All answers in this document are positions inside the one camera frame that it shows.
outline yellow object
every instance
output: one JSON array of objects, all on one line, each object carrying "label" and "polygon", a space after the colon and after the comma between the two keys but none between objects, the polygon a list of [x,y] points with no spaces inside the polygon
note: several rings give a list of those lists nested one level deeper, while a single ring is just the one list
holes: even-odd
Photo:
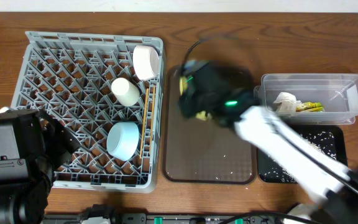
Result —
[{"label": "yellow object", "polygon": [[[182,95],[186,89],[187,89],[187,79],[185,77],[180,77],[179,80],[180,95]],[[196,118],[202,121],[207,121],[209,119],[212,119],[212,116],[210,114],[207,114],[205,111],[201,111],[196,114]]]},{"label": "yellow object", "polygon": [[324,108],[322,106],[320,106],[320,107],[317,107],[317,108],[312,108],[312,109],[301,111],[301,113],[302,112],[320,112],[320,111],[323,111],[323,110],[324,110]]},{"label": "yellow object", "polygon": [[309,110],[312,108],[319,108],[319,107],[323,107],[321,103],[311,103],[311,102],[302,103],[301,105],[296,107],[296,112],[301,112],[301,111]]}]

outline green led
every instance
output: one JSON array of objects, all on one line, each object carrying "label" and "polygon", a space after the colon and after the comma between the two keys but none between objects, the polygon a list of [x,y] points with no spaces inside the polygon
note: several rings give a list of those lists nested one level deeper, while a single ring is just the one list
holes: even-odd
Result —
[{"label": "green led", "polygon": [[236,100],[227,101],[225,103],[226,106],[235,106],[238,102]]}]

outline dish rack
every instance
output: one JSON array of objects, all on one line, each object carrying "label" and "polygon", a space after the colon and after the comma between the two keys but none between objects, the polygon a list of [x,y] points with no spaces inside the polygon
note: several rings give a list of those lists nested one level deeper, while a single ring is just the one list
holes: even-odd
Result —
[{"label": "dish rack", "polygon": [[[138,193],[153,191],[157,183],[164,88],[162,40],[58,32],[28,31],[25,34],[30,44],[25,51],[11,107],[45,110],[81,143],[71,160],[55,172],[53,186]],[[146,82],[137,78],[132,61],[137,45],[151,46],[157,51],[156,78]],[[118,77],[138,87],[140,97],[134,106],[122,106],[111,93],[111,83]],[[149,105],[155,105],[153,118],[151,110],[144,111],[146,98]],[[144,113],[147,114],[142,156],[140,141],[128,161],[109,155],[106,149],[109,130],[121,121],[135,122],[142,130]]]}]

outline wooden table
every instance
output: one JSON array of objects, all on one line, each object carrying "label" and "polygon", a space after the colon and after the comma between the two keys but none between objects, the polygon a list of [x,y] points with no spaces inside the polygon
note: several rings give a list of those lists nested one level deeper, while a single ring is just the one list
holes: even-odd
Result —
[{"label": "wooden table", "polygon": [[[11,104],[27,30],[160,37],[167,68],[179,64],[198,37],[225,34],[246,43],[241,60],[256,80],[265,73],[358,73],[358,14],[0,13],[0,108]],[[358,163],[358,117],[341,128],[349,162]],[[53,189],[46,212],[78,213],[95,203],[153,213],[284,212],[307,200],[297,185],[258,178],[248,186],[173,183],[159,165],[151,194]]]}]

